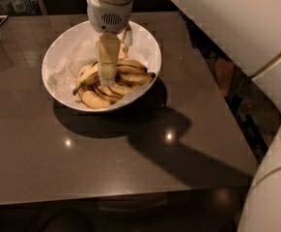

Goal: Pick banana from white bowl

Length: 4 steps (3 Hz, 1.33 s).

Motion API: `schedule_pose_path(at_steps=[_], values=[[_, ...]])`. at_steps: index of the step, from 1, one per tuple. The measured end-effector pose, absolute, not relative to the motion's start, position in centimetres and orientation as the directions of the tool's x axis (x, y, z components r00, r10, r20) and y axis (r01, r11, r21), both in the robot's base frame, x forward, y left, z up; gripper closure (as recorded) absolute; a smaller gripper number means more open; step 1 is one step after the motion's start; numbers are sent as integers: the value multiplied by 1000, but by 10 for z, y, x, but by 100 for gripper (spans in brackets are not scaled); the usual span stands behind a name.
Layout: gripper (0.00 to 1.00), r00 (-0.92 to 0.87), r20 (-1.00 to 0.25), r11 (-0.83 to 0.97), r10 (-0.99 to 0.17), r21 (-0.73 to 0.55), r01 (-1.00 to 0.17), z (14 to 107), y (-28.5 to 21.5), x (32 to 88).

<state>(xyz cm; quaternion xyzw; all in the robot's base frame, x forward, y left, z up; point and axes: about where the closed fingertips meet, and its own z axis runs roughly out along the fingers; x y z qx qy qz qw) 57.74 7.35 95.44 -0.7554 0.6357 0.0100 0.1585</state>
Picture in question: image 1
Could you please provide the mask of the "white gripper with vent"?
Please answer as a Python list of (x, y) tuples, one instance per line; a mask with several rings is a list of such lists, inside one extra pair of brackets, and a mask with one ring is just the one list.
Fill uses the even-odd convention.
[(121, 41), (116, 34), (123, 32), (131, 16), (132, 2), (112, 5), (99, 0), (87, 0), (87, 14), (99, 36), (97, 46), (98, 75), (102, 86), (114, 84)]

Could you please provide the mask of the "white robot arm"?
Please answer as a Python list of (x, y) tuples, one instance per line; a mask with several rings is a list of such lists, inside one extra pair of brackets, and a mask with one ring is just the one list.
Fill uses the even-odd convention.
[[(281, 0), (171, 0), (281, 112)], [(281, 232), (281, 127), (259, 166), (238, 232)]]

